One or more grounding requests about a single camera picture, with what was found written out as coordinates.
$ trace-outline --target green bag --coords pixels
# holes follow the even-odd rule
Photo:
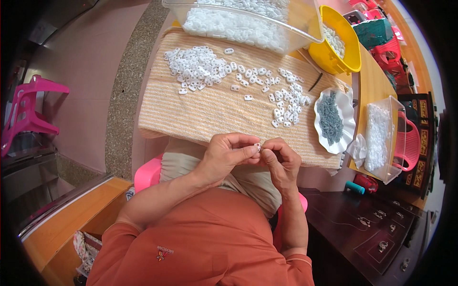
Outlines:
[[[367,50],[388,43],[394,36],[387,18],[366,20],[352,27]]]

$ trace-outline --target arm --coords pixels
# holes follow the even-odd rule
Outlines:
[[[282,196],[281,253],[284,257],[307,255],[309,229],[296,186],[301,158],[281,138],[267,140],[262,147],[262,160],[269,167],[272,183]]]
[[[255,143],[259,143],[259,138],[241,133],[213,136],[202,161],[193,171],[137,193],[121,209],[116,222],[145,230],[182,201],[218,186],[235,166],[258,163],[260,154],[253,146]]]

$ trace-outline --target red container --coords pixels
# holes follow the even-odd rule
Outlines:
[[[356,174],[353,183],[360,185],[361,187],[365,188],[366,191],[371,193],[376,192],[378,189],[377,181],[375,181],[372,177],[366,177],[361,174]]]

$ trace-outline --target beige towel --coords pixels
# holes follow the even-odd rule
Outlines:
[[[186,95],[179,95],[181,83],[170,74],[164,52],[175,48],[188,49],[193,46],[209,46],[217,55],[226,61],[234,61],[244,67],[265,67],[272,71],[273,77],[280,77],[279,85],[270,86],[270,91],[262,93],[261,86],[250,84],[243,87],[235,79],[236,72],[223,78],[221,84],[205,87],[195,92],[188,90]],[[225,55],[226,48],[235,52]],[[304,95],[308,95],[312,104],[304,106],[299,114],[300,122],[290,128],[271,124],[274,103],[269,102],[268,95],[275,90],[289,90],[289,84],[278,72],[278,67],[292,71],[305,79],[300,84]],[[246,44],[222,41],[213,38],[190,36],[181,28],[170,28],[162,36],[162,42],[151,69],[142,108],[138,119],[140,133],[145,138],[164,135],[186,139],[199,144],[207,144],[214,134],[241,132],[267,139],[282,137],[302,157],[302,166],[315,166],[340,169],[341,155],[331,154],[318,142],[315,130],[315,112],[313,106],[320,92],[328,87],[338,87],[344,91],[344,84],[335,77],[324,74],[312,92],[306,91],[315,83],[318,73],[310,64],[279,54],[262,50]],[[239,92],[231,91],[233,84],[240,86]],[[253,101],[245,101],[244,95],[253,95]]]

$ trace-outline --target white scalloped dish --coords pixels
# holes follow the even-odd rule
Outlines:
[[[326,138],[323,137],[323,131],[320,127],[320,115],[318,114],[317,105],[323,99],[323,96],[330,96],[331,91],[336,92],[336,105],[337,110],[339,112],[339,117],[342,119],[343,123],[343,136],[340,138],[339,142],[335,142],[332,145],[329,145]],[[313,108],[315,111],[315,129],[318,132],[320,144],[332,154],[338,154],[343,152],[347,149],[347,146],[353,141],[354,130],[356,128],[356,122],[354,121],[353,114],[354,109],[352,105],[352,101],[350,98],[340,91],[338,88],[328,88],[321,92],[320,97],[315,101],[315,106]]]

